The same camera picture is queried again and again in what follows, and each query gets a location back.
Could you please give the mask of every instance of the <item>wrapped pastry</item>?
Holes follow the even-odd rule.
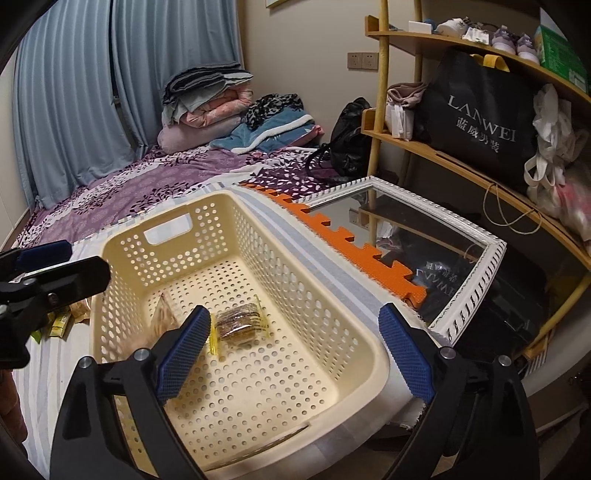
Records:
[[[74,323],[90,320],[90,299],[77,301],[70,305],[70,311],[74,317]]]
[[[247,303],[212,314],[209,348],[217,355],[222,345],[232,347],[254,340],[258,332],[268,329],[267,317],[255,295],[254,303]]]

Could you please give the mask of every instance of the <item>striped sheet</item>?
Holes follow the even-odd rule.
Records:
[[[258,192],[238,186],[225,187],[214,181],[183,197],[168,199],[149,212],[106,228],[73,245],[72,261],[97,255],[111,236],[145,218],[201,195],[228,188],[256,214],[308,270],[325,285],[360,321],[379,337],[377,317],[381,306],[394,302],[410,323],[416,322],[408,307],[379,284],[357,270],[329,248],[318,236],[294,221],[294,218]],[[31,463],[49,477],[50,450],[61,400],[77,360],[90,353],[90,327],[75,325],[67,340],[44,339],[41,345],[29,341],[29,366],[15,371],[17,388],[22,398],[22,410],[29,429],[25,447]],[[363,410],[330,432],[309,449],[301,461],[310,469],[327,468],[346,453],[361,445],[370,435],[394,417],[398,424],[413,426],[423,404],[413,400],[400,371],[392,360],[389,381],[381,395]]]

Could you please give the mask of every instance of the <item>green box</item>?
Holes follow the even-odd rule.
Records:
[[[540,25],[535,31],[535,49],[540,64],[556,75],[568,80],[587,93],[587,70],[569,42],[548,27]]]

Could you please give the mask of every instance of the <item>metal screw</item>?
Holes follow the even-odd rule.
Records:
[[[439,350],[439,354],[445,359],[445,360],[453,360],[456,357],[456,351],[448,346],[445,346],[443,348],[441,348]]]
[[[147,348],[140,348],[134,352],[134,358],[141,362],[142,360],[146,360],[150,356],[150,350]]]
[[[510,367],[511,366],[511,359],[506,355],[499,355],[499,363],[503,367]]]
[[[92,365],[94,359],[91,356],[83,356],[80,360],[78,360],[78,366],[80,368],[88,368]]]
[[[49,305],[56,307],[60,302],[60,298],[57,296],[57,294],[51,292],[47,294],[47,301],[49,302]]]

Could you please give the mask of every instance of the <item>shoe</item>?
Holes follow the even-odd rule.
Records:
[[[462,40],[473,41],[474,43],[482,43],[484,45],[490,45],[489,33],[484,29],[477,27],[468,27],[468,31],[462,37]]]
[[[435,31],[444,37],[462,38],[468,31],[468,25],[461,18],[452,18],[439,24]]]
[[[515,55],[515,41],[513,35],[502,25],[492,36],[492,48]]]
[[[532,61],[537,65],[540,64],[540,59],[538,58],[534,44],[532,43],[530,36],[525,33],[517,41],[517,56]]]

